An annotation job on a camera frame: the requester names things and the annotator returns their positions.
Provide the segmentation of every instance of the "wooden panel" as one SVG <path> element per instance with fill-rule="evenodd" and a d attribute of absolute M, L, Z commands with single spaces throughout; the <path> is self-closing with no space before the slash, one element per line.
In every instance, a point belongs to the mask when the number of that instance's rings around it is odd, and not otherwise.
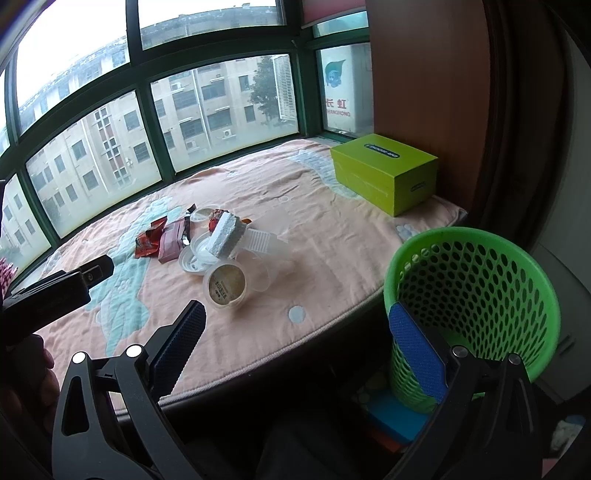
<path fill-rule="evenodd" d="M 490 97 L 477 0 L 366 0 L 377 134 L 440 158 L 438 194 L 470 210 Z"/>

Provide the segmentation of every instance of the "red wrapper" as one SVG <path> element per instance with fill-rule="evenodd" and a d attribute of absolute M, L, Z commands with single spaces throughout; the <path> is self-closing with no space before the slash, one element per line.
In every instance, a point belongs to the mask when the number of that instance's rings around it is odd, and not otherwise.
<path fill-rule="evenodd" d="M 135 258 L 149 257 L 158 252 L 160 238 L 166 225 L 166 217 L 153 221 L 144 233 L 135 239 Z"/>

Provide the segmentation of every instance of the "changhong logo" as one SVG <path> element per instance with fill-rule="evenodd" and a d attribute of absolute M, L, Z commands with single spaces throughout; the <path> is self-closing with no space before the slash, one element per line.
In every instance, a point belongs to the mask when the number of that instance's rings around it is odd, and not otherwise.
<path fill-rule="evenodd" d="M 370 149 L 370 150 L 374 150 L 374 151 L 376 151 L 376 152 L 378 152 L 378 153 L 381 153 L 381 154 L 387 155 L 387 156 L 389 156 L 389 157 L 391 157 L 391 158 L 400 158 L 400 155 L 398 155 L 397 153 L 395 153 L 395 152 L 393 152 L 393 151 L 391 151 L 391 150 L 388 150 L 388 149 L 386 149 L 386 148 L 383 148 L 383 147 L 379 147 L 379 146 L 377 146 L 377 145 L 374 145 L 373 143 L 366 143 L 366 144 L 364 145 L 364 147 L 365 147 L 365 148 L 368 148 L 368 149 Z"/>

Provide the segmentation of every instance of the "sky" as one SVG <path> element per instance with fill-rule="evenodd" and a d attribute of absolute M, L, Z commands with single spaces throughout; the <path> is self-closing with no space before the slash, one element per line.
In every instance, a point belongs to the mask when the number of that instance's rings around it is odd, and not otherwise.
<path fill-rule="evenodd" d="M 180 14 L 239 7 L 233 0 L 139 0 L 139 25 Z M 275 5 L 251 0 L 252 7 Z M 56 0 L 37 19 L 18 47 L 19 106 L 76 60 L 125 35 L 125 0 Z"/>

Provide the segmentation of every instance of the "mesh basket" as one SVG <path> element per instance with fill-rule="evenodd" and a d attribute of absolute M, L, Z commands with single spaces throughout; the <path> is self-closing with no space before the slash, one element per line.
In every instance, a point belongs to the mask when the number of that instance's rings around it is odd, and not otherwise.
<path fill-rule="evenodd" d="M 397 300 L 424 326 L 436 327 L 450 346 L 501 360 L 518 353 L 534 381 L 554 355 L 560 309 L 550 280 L 525 251 L 472 228 L 430 230 L 394 255 L 384 285 L 386 311 Z M 407 407 L 429 413 L 426 396 L 394 341 L 392 391 Z"/>

